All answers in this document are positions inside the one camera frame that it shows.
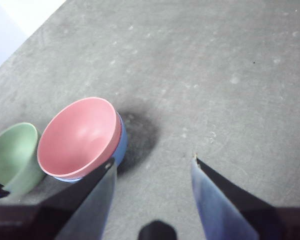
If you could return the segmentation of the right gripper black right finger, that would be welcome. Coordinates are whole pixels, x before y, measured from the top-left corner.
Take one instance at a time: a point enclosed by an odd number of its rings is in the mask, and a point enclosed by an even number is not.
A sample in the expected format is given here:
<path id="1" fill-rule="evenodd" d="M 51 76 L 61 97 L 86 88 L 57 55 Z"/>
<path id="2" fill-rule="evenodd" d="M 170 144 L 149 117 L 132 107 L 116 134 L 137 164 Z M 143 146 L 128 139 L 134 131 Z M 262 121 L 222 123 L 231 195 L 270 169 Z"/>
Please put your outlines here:
<path id="1" fill-rule="evenodd" d="M 275 207 L 191 159 L 192 190 L 208 240 L 300 240 L 300 207 Z"/>

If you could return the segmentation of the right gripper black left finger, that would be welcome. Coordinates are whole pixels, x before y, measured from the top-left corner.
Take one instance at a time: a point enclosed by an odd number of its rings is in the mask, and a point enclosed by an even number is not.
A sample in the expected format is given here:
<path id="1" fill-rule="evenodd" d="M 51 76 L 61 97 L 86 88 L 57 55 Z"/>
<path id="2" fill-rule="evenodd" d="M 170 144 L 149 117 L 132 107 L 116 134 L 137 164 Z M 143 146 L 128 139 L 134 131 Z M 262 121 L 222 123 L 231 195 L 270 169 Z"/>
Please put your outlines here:
<path id="1" fill-rule="evenodd" d="M 0 205 L 0 240 L 52 240 L 115 165 L 113 157 L 36 205 Z"/>

